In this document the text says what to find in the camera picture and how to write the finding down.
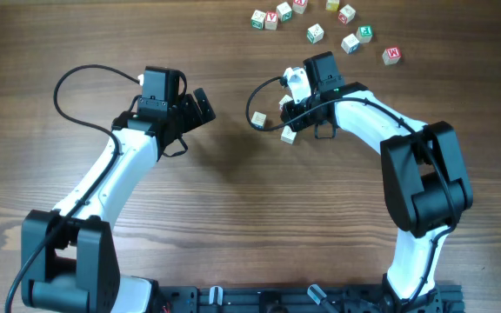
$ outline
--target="yellow cube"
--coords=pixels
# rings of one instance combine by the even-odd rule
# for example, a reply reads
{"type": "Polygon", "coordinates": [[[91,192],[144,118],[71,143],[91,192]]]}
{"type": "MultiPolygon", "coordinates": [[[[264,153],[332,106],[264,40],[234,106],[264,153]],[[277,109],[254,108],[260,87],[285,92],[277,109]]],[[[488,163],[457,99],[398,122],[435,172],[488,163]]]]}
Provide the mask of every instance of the yellow cube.
{"type": "Polygon", "coordinates": [[[326,9],[328,11],[337,12],[339,8],[339,0],[326,0],[326,9]]]}

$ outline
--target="white cube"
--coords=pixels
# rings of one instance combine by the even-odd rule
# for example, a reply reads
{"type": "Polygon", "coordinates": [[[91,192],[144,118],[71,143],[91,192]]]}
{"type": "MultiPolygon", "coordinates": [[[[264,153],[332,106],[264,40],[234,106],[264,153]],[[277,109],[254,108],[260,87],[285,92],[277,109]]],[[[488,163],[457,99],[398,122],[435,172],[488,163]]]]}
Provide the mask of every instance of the white cube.
{"type": "Polygon", "coordinates": [[[317,43],[320,39],[324,38],[324,30],[319,24],[313,25],[306,32],[306,37],[309,38],[311,43],[317,43]]]}
{"type": "Polygon", "coordinates": [[[326,9],[328,11],[337,12],[339,8],[339,0],[326,0],[326,9]]]}
{"type": "Polygon", "coordinates": [[[339,18],[341,23],[348,24],[353,18],[355,18],[355,13],[355,9],[347,4],[339,11],[339,16],[337,18],[339,18]]]}
{"type": "Polygon", "coordinates": [[[309,3],[309,0],[293,0],[293,10],[295,13],[303,14],[304,9],[306,9],[306,5],[309,3]]]}
{"type": "Polygon", "coordinates": [[[282,141],[284,141],[288,144],[293,144],[293,142],[295,141],[296,135],[297,135],[297,133],[293,132],[293,130],[291,130],[291,127],[285,126],[284,132],[282,132],[282,141]]]}
{"type": "Polygon", "coordinates": [[[261,10],[255,10],[250,20],[252,27],[261,30],[264,27],[265,18],[266,18],[266,13],[262,12],[261,10]]]}
{"type": "Polygon", "coordinates": [[[351,54],[358,48],[359,44],[360,42],[355,37],[355,35],[350,34],[349,36],[345,37],[344,40],[341,42],[341,47],[344,48],[347,54],[351,54]]]}
{"type": "Polygon", "coordinates": [[[279,102],[279,110],[284,110],[284,104],[288,103],[289,101],[293,101],[293,98],[285,95],[279,102]]]}
{"type": "Polygon", "coordinates": [[[276,13],[277,13],[277,18],[279,18],[280,21],[282,22],[287,22],[291,19],[293,16],[293,11],[291,10],[291,7],[287,3],[281,3],[278,5],[276,8],[276,13]]]}
{"type": "Polygon", "coordinates": [[[266,115],[260,112],[254,112],[252,119],[250,120],[253,124],[255,124],[259,128],[264,128],[266,124],[266,115]]]}
{"type": "Polygon", "coordinates": [[[277,29],[277,13],[276,12],[266,12],[266,29],[276,30],[277,29]]]}
{"type": "Polygon", "coordinates": [[[372,27],[370,25],[359,27],[357,30],[357,39],[360,43],[369,43],[372,39],[372,27]]]}
{"type": "Polygon", "coordinates": [[[384,50],[384,53],[382,54],[382,59],[386,65],[395,64],[400,58],[401,51],[398,47],[388,48],[384,50]]]}

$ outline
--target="small block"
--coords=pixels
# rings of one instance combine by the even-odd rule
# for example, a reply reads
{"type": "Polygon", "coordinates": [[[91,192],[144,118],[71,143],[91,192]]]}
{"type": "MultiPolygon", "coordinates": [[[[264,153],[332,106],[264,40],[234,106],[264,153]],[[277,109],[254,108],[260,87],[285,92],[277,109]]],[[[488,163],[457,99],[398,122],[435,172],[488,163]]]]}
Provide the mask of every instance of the small block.
{"type": "Polygon", "coordinates": [[[286,2],[278,5],[278,7],[276,8],[276,13],[277,13],[277,17],[282,22],[289,21],[291,19],[291,17],[293,16],[292,15],[293,10],[289,6],[289,4],[287,4],[286,2]]]}
{"type": "Polygon", "coordinates": [[[355,13],[355,9],[347,4],[339,11],[339,16],[337,18],[339,18],[341,23],[348,24],[353,20],[353,18],[355,18],[355,13]]]}
{"type": "Polygon", "coordinates": [[[401,58],[401,51],[398,47],[388,48],[384,50],[382,54],[382,59],[384,60],[384,64],[391,65],[395,64],[401,58]]]}
{"type": "Polygon", "coordinates": [[[293,10],[295,13],[303,14],[309,0],[293,0],[293,10]]]}
{"type": "Polygon", "coordinates": [[[357,30],[357,39],[360,43],[369,43],[372,39],[372,27],[370,25],[359,27],[357,30]]]}
{"type": "Polygon", "coordinates": [[[339,0],[326,0],[326,9],[331,12],[337,12],[339,0]]]}
{"type": "Polygon", "coordinates": [[[289,101],[293,101],[293,98],[285,95],[279,102],[279,110],[284,110],[284,104],[288,103],[289,101]]]}
{"type": "Polygon", "coordinates": [[[320,27],[319,24],[311,26],[306,32],[307,38],[311,43],[317,43],[322,38],[324,38],[324,30],[320,27]]]}
{"type": "Polygon", "coordinates": [[[297,133],[293,132],[293,130],[291,130],[291,127],[285,126],[284,131],[282,132],[282,141],[288,144],[293,144],[296,135],[297,133]]]}
{"type": "Polygon", "coordinates": [[[252,116],[252,119],[250,121],[257,127],[264,128],[264,124],[266,123],[266,115],[260,112],[254,112],[254,115],[252,116]]]}
{"type": "Polygon", "coordinates": [[[264,19],[266,18],[266,13],[261,10],[255,10],[251,18],[252,27],[261,30],[264,27],[264,19]]]}
{"type": "Polygon", "coordinates": [[[266,12],[266,25],[267,30],[277,29],[277,13],[276,12],[266,12]]]}
{"type": "Polygon", "coordinates": [[[355,35],[350,34],[349,36],[345,37],[344,40],[341,42],[341,47],[344,48],[347,54],[351,54],[356,49],[358,49],[359,44],[360,42],[355,37],[355,35]]]}

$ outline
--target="wooden surface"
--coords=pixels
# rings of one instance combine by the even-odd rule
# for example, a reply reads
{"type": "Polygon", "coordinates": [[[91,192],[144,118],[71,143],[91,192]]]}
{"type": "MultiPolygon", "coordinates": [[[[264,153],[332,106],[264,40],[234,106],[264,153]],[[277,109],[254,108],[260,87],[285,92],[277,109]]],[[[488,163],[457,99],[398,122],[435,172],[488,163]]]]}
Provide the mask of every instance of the wooden surface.
{"type": "MultiPolygon", "coordinates": [[[[397,233],[379,156],[342,131],[317,141],[307,130],[289,145],[244,118],[261,82],[332,50],[347,82],[409,117],[455,127],[475,202],[446,240],[436,278],[463,285],[469,312],[501,312],[501,1],[350,0],[348,26],[311,1],[277,31],[250,27],[254,9],[277,1],[97,2],[0,1],[0,311],[19,269],[21,221],[65,197],[107,141],[52,106],[58,78],[86,63],[133,76],[145,65],[180,69],[217,113],[185,136],[189,153],[162,160],[125,205],[114,230],[123,273],[162,285],[379,282],[397,233]],[[312,45],[314,23],[325,35],[312,45]],[[348,56],[341,40],[362,24],[375,38],[348,56]],[[393,45],[404,57],[386,67],[393,45]]],[[[60,99],[72,116],[107,126],[139,91],[87,70],[60,99]]],[[[283,94],[269,87],[251,111],[278,123],[283,94]]]]}

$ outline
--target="table top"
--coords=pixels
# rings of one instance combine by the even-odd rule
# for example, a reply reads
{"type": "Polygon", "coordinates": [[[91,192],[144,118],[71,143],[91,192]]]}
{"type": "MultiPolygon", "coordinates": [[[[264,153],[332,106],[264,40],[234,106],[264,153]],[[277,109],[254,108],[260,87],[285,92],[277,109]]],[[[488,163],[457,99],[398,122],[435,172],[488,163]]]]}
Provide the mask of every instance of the table top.
{"type": "MultiPolygon", "coordinates": [[[[108,140],[63,120],[51,101],[59,77],[89,63],[133,76],[146,65],[180,69],[217,114],[184,137],[186,155],[161,160],[135,188],[114,229],[123,273],[202,287],[380,282],[397,227],[379,155],[341,130],[315,140],[307,129],[289,145],[244,117],[260,83],[331,50],[347,82],[408,117],[455,128],[475,201],[446,240],[436,279],[463,285],[467,311],[501,312],[501,1],[349,0],[349,25],[310,1],[275,31],[251,28],[254,9],[275,9],[270,0],[34,2],[0,0],[0,311],[24,217],[71,192],[108,140]],[[311,44],[315,23],[325,34],[311,44]],[[342,39],[364,24],[374,38],[345,54],[342,39]],[[402,60],[384,66],[391,46],[402,60]]],[[[63,85],[60,103],[109,127],[139,92],[86,70],[63,85]]],[[[283,95],[268,87],[251,111],[277,124],[283,95]]],[[[15,311],[26,310],[19,297],[15,311]]]]}

